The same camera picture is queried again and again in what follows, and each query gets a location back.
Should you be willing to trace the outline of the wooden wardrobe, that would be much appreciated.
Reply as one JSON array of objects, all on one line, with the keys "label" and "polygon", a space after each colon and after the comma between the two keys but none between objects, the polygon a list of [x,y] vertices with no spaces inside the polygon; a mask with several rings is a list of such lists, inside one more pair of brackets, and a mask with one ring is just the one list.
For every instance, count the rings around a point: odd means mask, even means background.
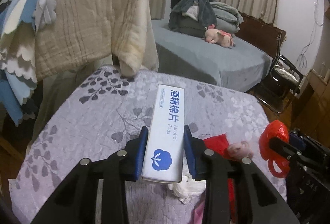
[{"label": "wooden wardrobe", "polygon": [[329,9],[319,50],[313,68],[308,73],[305,89],[292,108],[291,126],[329,147]]}]

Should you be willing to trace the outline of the pink sock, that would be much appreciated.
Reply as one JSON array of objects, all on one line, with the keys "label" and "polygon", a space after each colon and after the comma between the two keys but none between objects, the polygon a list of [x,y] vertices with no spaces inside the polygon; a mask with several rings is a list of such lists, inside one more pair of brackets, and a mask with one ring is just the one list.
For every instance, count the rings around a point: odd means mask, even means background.
[{"label": "pink sock", "polygon": [[227,148],[228,154],[231,158],[242,160],[242,158],[253,158],[253,151],[247,141],[232,143]]}]

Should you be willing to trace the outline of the blue white scalloped blanket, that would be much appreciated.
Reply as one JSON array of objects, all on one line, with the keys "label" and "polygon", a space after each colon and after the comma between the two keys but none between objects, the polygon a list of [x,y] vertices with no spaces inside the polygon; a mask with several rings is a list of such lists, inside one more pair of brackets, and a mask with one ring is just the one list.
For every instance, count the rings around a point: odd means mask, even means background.
[{"label": "blue white scalloped blanket", "polygon": [[15,123],[33,118],[35,37],[57,19],[56,0],[11,0],[1,12],[1,103]]}]

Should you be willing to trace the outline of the black folding chair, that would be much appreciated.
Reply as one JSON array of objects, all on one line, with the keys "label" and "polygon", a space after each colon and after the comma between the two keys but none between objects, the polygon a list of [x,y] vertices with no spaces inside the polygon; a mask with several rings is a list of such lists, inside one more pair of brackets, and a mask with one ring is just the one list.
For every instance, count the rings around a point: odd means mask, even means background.
[{"label": "black folding chair", "polygon": [[283,113],[294,97],[300,93],[304,75],[280,53],[282,34],[276,37],[275,56],[267,76],[255,86],[253,95],[258,101],[279,115]]}]

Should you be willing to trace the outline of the dark teal fleece blanket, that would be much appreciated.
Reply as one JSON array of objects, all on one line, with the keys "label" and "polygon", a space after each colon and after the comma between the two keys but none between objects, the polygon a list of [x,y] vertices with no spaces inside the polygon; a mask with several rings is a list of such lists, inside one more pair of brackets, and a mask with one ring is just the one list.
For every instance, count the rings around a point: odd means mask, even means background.
[{"label": "dark teal fleece blanket", "polygon": [[190,18],[198,22],[203,29],[210,25],[216,26],[217,18],[211,6],[212,0],[180,0],[170,13],[168,27],[171,30],[179,29],[183,19]]}]

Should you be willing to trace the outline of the beige quilted blanket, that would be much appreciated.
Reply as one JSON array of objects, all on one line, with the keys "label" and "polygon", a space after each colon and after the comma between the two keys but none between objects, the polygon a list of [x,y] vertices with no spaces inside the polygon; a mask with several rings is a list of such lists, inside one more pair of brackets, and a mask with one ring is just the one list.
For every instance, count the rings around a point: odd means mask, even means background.
[{"label": "beige quilted blanket", "polygon": [[56,1],[55,22],[36,35],[38,80],[109,55],[126,77],[158,70],[149,0]]}]

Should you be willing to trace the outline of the white tissue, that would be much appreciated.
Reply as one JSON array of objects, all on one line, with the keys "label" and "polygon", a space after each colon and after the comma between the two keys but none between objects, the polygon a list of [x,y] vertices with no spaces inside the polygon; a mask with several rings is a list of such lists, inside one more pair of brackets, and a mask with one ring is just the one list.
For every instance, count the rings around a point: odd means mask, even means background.
[{"label": "white tissue", "polygon": [[168,184],[167,187],[181,203],[188,204],[205,192],[206,181],[195,181],[191,176],[182,175],[181,182]]}]

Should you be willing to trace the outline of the pink plush pig toy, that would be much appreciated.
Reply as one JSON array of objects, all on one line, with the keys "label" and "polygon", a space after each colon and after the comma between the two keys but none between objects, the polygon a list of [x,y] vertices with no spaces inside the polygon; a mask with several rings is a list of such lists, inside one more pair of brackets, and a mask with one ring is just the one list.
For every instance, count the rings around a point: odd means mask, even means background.
[{"label": "pink plush pig toy", "polygon": [[230,33],[212,27],[209,27],[205,31],[205,41],[207,43],[220,45],[227,49],[236,46]]}]

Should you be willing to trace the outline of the bed with grey-blue sheet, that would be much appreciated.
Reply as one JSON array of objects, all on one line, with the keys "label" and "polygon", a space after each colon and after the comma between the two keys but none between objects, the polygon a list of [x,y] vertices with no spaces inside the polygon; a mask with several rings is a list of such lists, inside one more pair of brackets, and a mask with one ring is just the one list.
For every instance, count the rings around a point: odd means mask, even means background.
[{"label": "bed with grey-blue sheet", "polygon": [[246,92],[268,74],[272,58],[254,45],[234,38],[225,49],[202,38],[171,31],[165,20],[152,20],[158,71]]}]

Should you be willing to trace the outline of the pink face mask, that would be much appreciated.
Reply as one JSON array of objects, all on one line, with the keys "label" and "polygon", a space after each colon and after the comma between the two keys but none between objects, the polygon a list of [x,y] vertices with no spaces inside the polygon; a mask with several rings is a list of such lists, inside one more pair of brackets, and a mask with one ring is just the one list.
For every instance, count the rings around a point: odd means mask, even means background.
[{"label": "pink face mask", "polygon": [[194,210],[193,224],[202,224],[204,215],[205,202],[202,201]]}]

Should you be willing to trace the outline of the white alcohol pads box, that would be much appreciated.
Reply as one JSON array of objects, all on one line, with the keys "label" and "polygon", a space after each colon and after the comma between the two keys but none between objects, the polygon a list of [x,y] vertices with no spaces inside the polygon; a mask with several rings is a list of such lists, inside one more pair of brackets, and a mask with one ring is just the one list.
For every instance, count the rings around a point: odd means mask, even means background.
[{"label": "white alcohol pads box", "polygon": [[185,90],[158,85],[141,176],[157,183],[178,183],[184,157]]}]

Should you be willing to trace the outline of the grey floral quilted mattress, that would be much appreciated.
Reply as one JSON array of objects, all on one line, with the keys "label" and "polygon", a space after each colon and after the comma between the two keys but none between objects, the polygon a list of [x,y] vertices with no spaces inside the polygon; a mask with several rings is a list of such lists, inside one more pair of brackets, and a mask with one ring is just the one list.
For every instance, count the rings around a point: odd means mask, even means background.
[{"label": "grey floral quilted mattress", "polygon": [[271,175],[259,153],[259,137],[269,122],[254,96],[148,70],[125,78],[108,65],[89,76],[61,105],[32,144],[17,178],[10,181],[12,210],[20,222],[32,221],[82,158],[105,159],[124,148],[141,127],[150,126],[160,84],[184,89],[184,123],[194,137],[225,134],[230,143],[247,141],[255,164],[286,196],[284,179]]}]

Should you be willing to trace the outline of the folded grey duvet pile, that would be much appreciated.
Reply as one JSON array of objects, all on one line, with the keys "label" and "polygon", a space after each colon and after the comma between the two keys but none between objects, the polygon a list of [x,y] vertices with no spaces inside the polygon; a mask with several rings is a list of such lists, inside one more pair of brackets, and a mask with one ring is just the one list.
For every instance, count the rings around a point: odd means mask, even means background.
[{"label": "folded grey duvet pile", "polygon": [[210,4],[217,18],[217,29],[230,34],[236,34],[240,31],[239,26],[244,22],[244,19],[236,8],[218,1],[211,1]]}]

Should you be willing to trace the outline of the dark wooden headboard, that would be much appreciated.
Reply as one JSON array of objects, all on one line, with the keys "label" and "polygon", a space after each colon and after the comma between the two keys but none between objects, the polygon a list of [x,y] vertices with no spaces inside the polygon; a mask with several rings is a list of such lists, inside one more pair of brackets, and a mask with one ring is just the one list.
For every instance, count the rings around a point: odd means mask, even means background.
[{"label": "dark wooden headboard", "polygon": [[240,30],[236,33],[236,36],[275,58],[277,51],[283,45],[286,32],[252,16],[244,13],[241,15],[243,22],[239,25]]}]

